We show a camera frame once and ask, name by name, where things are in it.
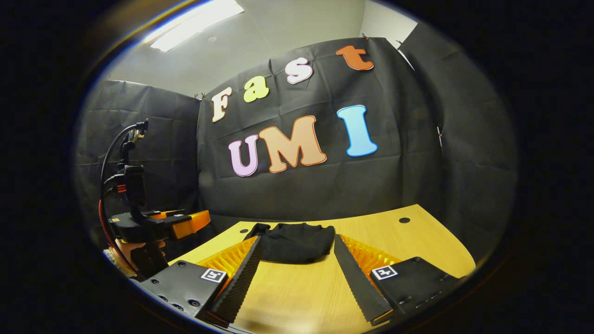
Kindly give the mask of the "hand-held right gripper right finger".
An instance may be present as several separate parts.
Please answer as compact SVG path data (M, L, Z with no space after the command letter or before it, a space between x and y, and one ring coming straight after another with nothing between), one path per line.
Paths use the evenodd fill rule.
M342 234L335 235L334 254L371 325L417 315L452 292L460 280L421 257L399 260Z

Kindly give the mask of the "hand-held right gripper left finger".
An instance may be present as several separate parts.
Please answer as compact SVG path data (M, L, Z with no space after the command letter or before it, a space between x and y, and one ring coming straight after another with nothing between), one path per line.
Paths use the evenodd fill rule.
M262 258L254 236L197 263L179 260L140 285L185 315L229 325L236 319Z

